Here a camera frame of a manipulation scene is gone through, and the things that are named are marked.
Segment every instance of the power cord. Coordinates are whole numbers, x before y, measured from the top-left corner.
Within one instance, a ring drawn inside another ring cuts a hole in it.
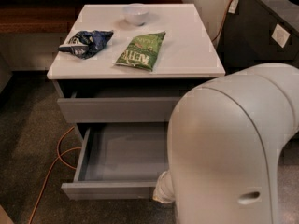
[[[46,187],[46,185],[47,185],[47,182],[48,182],[50,173],[51,173],[51,171],[52,171],[52,169],[53,169],[53,167],[54,167],[56,161],[61,161],[61,162],[62,162],[63,164],[65,164],[67,167],[76,170],[76,167],[74,167],[74,166],[72,166],[71,164],[69,164],[68,162],[66,162],[66,161],[63,159],[63,156],[64,156],[66,153],[69,153],[69,152],[71,152],[71,151],[74,151],[74,150],[80,150],[81,147],[73,147],[73,148],[70,148],[70,149],[68,149],[67,151],[63,152],[63,153],[60,152],[60,146],[61,146],[62,141],[64,140],[64,138],[65,138],[71,131],[74,130],[74,128],[75,128],[75,127],[70,128],[70,129],[69,129],[69,130],[68,130],[68,131],[67,131],[67,132],[66,132],[66,133],[59,139],[59,141],[58,141],[58,143],[57,143],[57,156],[58,156],[58,157],[55,159],[55,161],[52,163],[52,165],[50,166],[50,168],[49,168],[49,170],[48,170],[48,173],[47,173],[47,175],[46,175],[46,178],[45,178],[45,181],[44,181],[44,183],[43,183],[42,189],[41,189],[41,191],[39,192],[39,195],[38,195],[38,198],[37,198],[37,201],[36,201],[36,205],[35,205],[35,207],[34,207],[34,209],[33,209],[33,211],[32,211],[32,214],[31,214],[31,216],[30,216],[30,219],[29,219],[29,221],[28,221],[28,224],[31,224],[32,221],[33,221],[33,219],[34,219],[34,216],[35,216],[35,213],[36,213],[36,209],[37,209],[37,207],[38,207],[38,205],[39,205],[40,199],[41,199],[41,197],[42,197],[42,195],[43,195],[43,193],[44,193],[45,187]]]
[[[222,21],[221,21],[221,27],[220,27],[219,31],[217,32],[216,36],[212,39],[212,42],[214,42],[214,41],[218,38],[218,36],[220,35],[220,33],[221,33],[221,31],[222,31],[222,28],[223,28],[223,25],[224,25],[224,21],[225,21],[225,19],[226,19],[227,12],[228,12],[228,10],[229,10],[229,8],[230,8],[230,5],[232,4],[233,1],[234,1],[234,0],[230,0],[230,1],[228,2],[228,5],[227,5],[227,7],[226,7],[226,9],[225,9],[225,11],[224,11],[224,15],[223,15],[223,18],[222,18]]]

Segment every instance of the gray carpet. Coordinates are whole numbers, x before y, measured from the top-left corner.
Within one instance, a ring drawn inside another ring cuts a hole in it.
[[[58,98],[44,75],[15,75],[0,96],[0,204],[11,219],[27,223],[50,165],[57,141],[71,125],[56,104]],[[62,150],[79,147],[72,132]],[[78,153],[67,160],[75,164]],[[174,223],[172,205],[152,200],[70,201],[61,191],[74,171],[58,162],[51,175],[33,223]],[[278,167],[281,224],[299,223],[299,144],[290,142]]]

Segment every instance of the open drawer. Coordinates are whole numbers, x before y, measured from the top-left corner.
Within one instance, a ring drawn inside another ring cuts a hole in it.
[[[73,183],[63,183],[70,199],[150,198],[168,169],[166,123],[107,123],[89,128]]]
[[[178,79],[73,81],[62,84],[67,91],[58,105],[69,123],[165,122],[195,84]]]

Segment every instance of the white robot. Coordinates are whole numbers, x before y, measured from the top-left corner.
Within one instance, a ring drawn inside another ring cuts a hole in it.
[[[278,224],[277,171],[299,128],[299,70],[266,63],[189,91],[168,126],[154,199],[180,224]]]

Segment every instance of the white bowl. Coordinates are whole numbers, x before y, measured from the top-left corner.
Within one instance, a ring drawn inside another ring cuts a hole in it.
[[[148,7],[144,4],[130,4],[123,8],[124,18],[135,26],[141,26],[147,21],[150,13]]]

